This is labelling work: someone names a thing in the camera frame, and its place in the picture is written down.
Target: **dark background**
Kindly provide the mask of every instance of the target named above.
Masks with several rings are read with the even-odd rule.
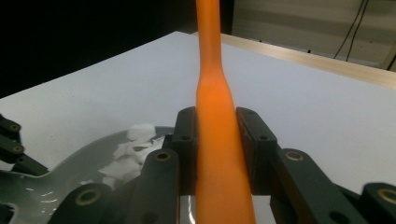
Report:
[[[220,15],[230,35],[233,0],[220,0]],[[0,17],[0,98],[174,31],[197,31],[194,0],[1,0]]]

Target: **wall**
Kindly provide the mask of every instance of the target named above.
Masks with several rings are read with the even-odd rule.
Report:
[[[333,57],[360,4],[361,0],[235,0],[233,35]],[[353,32],[337,59],[346,59]],[[348,61],[389,69],[395,46],[396,1],[369,1]]]

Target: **white table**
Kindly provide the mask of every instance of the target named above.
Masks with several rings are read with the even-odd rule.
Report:
[[[198,37],[172,33],[65,77],[0,99],[26,154],[50,169],[134,124],[174,126],[195,105]],[[336,184],[396,185],[396,91],[223,44],[236,106],[260,114],[281,147],[308,153]],[[9,166],[0,164],[0,168]],[[258,223],[272,221],[268,201]]]

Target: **orange foam tube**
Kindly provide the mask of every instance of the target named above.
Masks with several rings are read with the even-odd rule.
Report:
[[[255,223],[233,97],[221,63],[219,0],[197,0],[201,71],[197,87],[198,224]]]

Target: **cable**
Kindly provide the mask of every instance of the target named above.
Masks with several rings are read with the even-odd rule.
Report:
[[[359,6],[358,13],[356,13],[355,19],[353,20],[352,24],[350,24],[349,30],[347,31],[347,34],[346,34],[346,37],[344,38],[343,43],[341,44],[340,48],[335,53],[335,55],[333,57],[334,59],[337,57],[338,53],[340,52],[340,50],[343,48],[344,44],[346,43],[347,38],[348,38],[350,32],[352,31],[352,28],[355,25],[356,20],[359,17],[359,14],[361,14],[361,7],[363,6],[363,3],[364,3],[364,0],[361,0],[361,5]]]
[[[368,3],[369,3],[369,0],[366,0],[366,3],[364,4],[363,12],[361,13],[361,19],[358,22],[358,26],[356,27],[355,33],[353,34],[352,40],[350,42],[349,51],[347,52],[347,56],[346,56],[346,62],[349,59],[350,52],[352,51],[353,41],[355,40],[356,33],[358,32],[359,27],[361,26],[361,21],[363,20],[363,16],[364,16],[364,13],[366,12]]]

